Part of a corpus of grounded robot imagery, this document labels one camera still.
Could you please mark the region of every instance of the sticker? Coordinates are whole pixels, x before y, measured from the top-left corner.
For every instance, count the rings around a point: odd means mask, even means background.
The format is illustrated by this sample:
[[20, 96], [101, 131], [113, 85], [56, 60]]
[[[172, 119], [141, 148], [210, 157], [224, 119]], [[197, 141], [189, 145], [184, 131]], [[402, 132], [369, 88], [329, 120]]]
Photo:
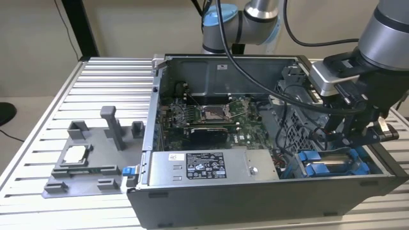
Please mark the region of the sticker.
[[169, 160], [170, 161], [184, 161], [185, 160], [184, 153], [170, 153], [169, 154]]
[[186, 153], [186, 176], [189, 180], [228, 178], [222, 152]]
[[228, 65], [217, 65], [217, 70], [228, 69]]

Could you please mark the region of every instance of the black pole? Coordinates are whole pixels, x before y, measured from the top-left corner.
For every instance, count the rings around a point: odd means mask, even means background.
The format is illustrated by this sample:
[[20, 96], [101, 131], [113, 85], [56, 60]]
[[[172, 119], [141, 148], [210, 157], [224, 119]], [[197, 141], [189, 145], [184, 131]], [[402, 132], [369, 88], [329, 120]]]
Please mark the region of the black pole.
[[87, 12], [83, 0], [61, 0], [72, 30], [76, 35], [79, 47], [81, 49], [81, 59], [99, 57], [99, 51], [95, 43]]

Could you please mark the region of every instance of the metal frame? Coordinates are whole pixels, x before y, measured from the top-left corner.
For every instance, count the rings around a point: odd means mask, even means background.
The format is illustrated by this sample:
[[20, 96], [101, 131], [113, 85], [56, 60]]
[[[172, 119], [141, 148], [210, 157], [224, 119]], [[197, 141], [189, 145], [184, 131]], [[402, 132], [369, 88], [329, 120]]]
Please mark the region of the metal frame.
[[[9, 197], [0, 196], [0, 229], [143, 230], [125, 194], [43, 199], [40, 193], [53, 167], [51, 163], [56, 161], [68, 137], [64, 129], [69, 120], [85, 118], [91, 127], [103, 127], [107, 122], [95, 119], [93, 110], [100, 105], [116, 105], [121, 125], [129, 125], [136, 119], [145, 122], [146, 116], [135, 113], [144, 111], [148, 115], [149, 100], [141, 98], [150, 93], [146, 90], [152, 88], [152, 79], [150, 59], [92, 58], [79, 63], [0, 177], [0, 194], [9, 194]], [[382, 146], [409, 173], [409, 123], [393, 109], [388, 122], [398, 130], [401, 139], [385, 142]], [[409, 183], [386, 196], [366, 199], [341, 217], [200, 226], [197, 229], [330, 228], [409, 229]]]

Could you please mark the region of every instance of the beige wall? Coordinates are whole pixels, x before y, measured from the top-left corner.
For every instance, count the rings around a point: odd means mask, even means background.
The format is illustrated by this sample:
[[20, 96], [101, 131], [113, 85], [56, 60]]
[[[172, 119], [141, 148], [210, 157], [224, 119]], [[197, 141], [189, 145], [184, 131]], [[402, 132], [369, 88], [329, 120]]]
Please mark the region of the beige wall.
[[[246, 1], [222, 0], [240, 8]], [[305, 42], [358, 37], [376, 4], [290, 0], [294, 34]], [[84, 0], [84, 5], [101, 55], [146, 58], [153, 53], [200, 52], [200, 18], [189, 0]], [[53, 95], [76, 64], [53, 1], [1, 0], [0, 30], [0, 96]], [[321, 58], [353, 47], [300, 47], [282, 31], [277, 53]], [[246, 47], [246, 53], [262, 52], [262, 47]]]

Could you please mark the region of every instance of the green circuit board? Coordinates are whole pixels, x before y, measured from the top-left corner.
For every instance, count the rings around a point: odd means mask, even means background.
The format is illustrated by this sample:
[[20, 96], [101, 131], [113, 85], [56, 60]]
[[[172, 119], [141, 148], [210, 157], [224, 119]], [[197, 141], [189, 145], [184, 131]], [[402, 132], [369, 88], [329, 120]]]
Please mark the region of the green circuit board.
[[[246, 148], [272, 149], [265, 126], [249, 98], [233, 98], [222, 105], [186, 105], [177, 101], [162, 107], [164, 150], [214, 150]], [[225, 141], [192, 143], [193, 130], [218, 129], [226, 134]]]

